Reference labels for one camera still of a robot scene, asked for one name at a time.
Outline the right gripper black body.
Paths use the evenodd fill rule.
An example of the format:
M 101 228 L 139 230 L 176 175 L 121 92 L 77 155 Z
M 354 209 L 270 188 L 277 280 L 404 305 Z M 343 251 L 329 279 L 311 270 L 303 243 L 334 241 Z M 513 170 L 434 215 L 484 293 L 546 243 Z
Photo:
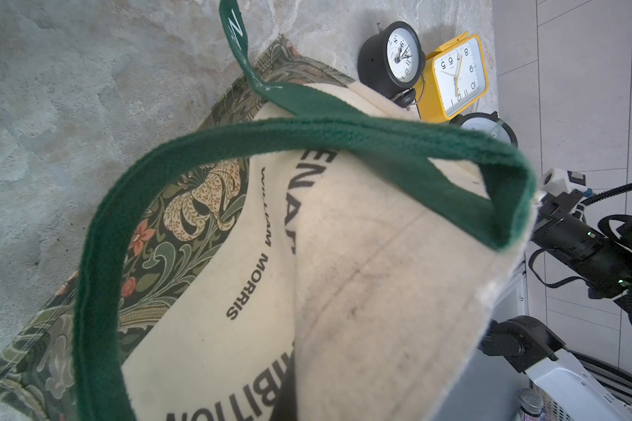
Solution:
M 576 273 L 592 298 L 615 298 L 632 280 L 632 252 L 572 215 L 580 191 L 542 197 L 531 241 Z

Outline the black and white alarm clock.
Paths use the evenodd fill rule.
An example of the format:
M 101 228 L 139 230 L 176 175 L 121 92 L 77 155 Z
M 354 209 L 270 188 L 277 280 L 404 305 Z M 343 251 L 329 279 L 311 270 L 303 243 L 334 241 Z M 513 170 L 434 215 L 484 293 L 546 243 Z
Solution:
M 518 148 L 518 140 L 514 131 L 509 124 L 499 117 L 498 112 L 492 112 L 490 114 L 484 112 L 458 114 L 449 122 L 464 130 L 485 133 L 493 139 L 500 140 Z

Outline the yellow square alarm clock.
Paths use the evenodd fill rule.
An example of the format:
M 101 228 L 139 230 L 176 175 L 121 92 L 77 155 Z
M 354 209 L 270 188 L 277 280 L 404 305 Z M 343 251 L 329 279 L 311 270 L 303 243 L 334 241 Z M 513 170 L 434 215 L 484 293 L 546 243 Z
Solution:
M 427 123 L 448 122 L 473 105 L 489 88 L 479 36 L 465 32 L 438 47 L 415 88 L 420 119 Z

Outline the black twin-bell alarm clock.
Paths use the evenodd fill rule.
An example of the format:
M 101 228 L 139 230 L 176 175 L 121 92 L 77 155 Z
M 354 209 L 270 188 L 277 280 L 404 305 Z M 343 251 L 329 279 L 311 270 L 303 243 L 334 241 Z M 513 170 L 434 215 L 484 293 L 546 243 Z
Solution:
M 406 22 L 391 23 L 363 43 L 357 58 L 360 82 L 401 108 L 417 100 L 417 82 L 423 75 L 426 55 L 420 39 Z

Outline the beige canvas tote bag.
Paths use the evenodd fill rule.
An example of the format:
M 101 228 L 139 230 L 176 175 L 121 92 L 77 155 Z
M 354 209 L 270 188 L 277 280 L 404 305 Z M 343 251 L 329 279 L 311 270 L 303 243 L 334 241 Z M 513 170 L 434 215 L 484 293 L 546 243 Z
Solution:
M 528 159 L 217 7 L 240 77 L 114 175 L 0 350 L 0 417 L 429 420 L 535 219 Z

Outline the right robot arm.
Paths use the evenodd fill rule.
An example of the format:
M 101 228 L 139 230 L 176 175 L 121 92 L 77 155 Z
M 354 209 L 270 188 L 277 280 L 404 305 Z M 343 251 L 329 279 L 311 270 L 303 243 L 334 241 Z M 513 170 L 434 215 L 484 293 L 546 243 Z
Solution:
M 603 217 L 592 228 L 585 210 L 602 200 L 632 192 L 632 182 L 594 194 L 586 177 L 553 168 L 541 179 L 542 199 L 531 240 L 539 249 L 528 259 L 544 253 L 565 264 L 573 275 L 549 284 L 559 289 L 581 281 L 593 300 L 614 302 L 632 323 L 632 216 Z M 492 321 L 479 344 L 488 356 L 503 357 L 533 388 L 521 401 L 521 420 L 632 420 L 632 396 L 618 392 L 614 384 L 596 379 L 589 368 L 614 374 L 615 369 L 591 357 L 572 353 L 556 333 L 540 320 L 518 316 Z M 632 375 L 621 375 L 632 387 Z

